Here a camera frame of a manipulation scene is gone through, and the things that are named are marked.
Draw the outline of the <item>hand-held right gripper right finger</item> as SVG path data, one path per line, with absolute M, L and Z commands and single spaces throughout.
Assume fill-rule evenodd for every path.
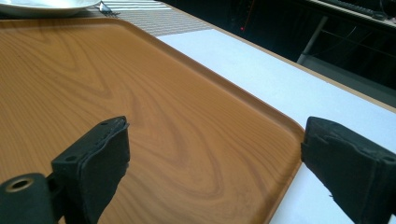
M 355 224 L 396 216 L 396 154 L 331 120 L 310 117 L 302 162 Z

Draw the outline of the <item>striped placemat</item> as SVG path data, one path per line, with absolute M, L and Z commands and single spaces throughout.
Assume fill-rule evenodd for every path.
M 99 6 L 80 11 L 80 18 L 115 18 L 128 21 L 154 36 L 210 30 L 212 26 L 190 14 L 157 0 L 103 0 L 112 12 L 103 14 Z

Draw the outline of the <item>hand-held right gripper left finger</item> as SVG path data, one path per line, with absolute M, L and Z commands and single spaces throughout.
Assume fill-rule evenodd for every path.
M 96 224 L 130 161 L 124 116 L 100 122 L 52 162 L 50 190 L 56 218 Z

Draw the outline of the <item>metal stand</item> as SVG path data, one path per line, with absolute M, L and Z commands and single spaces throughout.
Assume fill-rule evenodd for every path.
M 330 63 L 326 63 L 310 53 L 311 49 L 314 47 L 314 43 L 322 33 L 322 29 L 327 20 L 328 18 L 326 16 L 321 18 L 317 28 L 307 42 L 303 52 L 300 54 L 297 64 L 326 77 L 342 89 L 349 89 L 358 95 L 364 96 L 371 102 L 378 102 L 382 105 L 396 108 L 395 90 L 377 84 L 367 78 L 355 75 Z

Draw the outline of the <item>metal fork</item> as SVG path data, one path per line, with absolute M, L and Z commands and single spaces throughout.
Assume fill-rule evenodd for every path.
M 120 15 L 119 12 L 113 11 L 110 7 L 108 7 L 103 1 L 99 3 L 97 6 L 100 13 L 104 14 L 105 16 L 117 17 Z

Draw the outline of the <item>dark keyboard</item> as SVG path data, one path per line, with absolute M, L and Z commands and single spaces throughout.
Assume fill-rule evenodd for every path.
M 374 11 L 372 9 L 369 8 L 365 8 L 365 7 L 361 7 L 361 6 L 357 6 L 342 0 L 319 0 L 321 2 L 324 2 L 326 4 L 330 4 L 333 6 L 337 6 L 337 7 L 342 7 L 344 9 L 348 9 L 366 16 L 370 16 L 373 19 L 376 20 L 380 20 L 380 21 L 384 21 L 388 18 L 388 15 L 385 12 L 382 11 Z

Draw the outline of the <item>white plate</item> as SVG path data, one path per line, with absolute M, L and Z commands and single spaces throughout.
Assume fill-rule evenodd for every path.
M 77 14 L 101 0 L 0 0 L 0 13 L 23 18 L 41 18 Z

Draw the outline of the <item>wood-grain serving tray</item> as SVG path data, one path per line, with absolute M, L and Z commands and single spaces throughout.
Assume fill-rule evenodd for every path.
M 300 165 L 299 124 L 129 22 L 0 21 L 0 183 L 117 116 L 131 160 L 102 224 L 266 224 Z

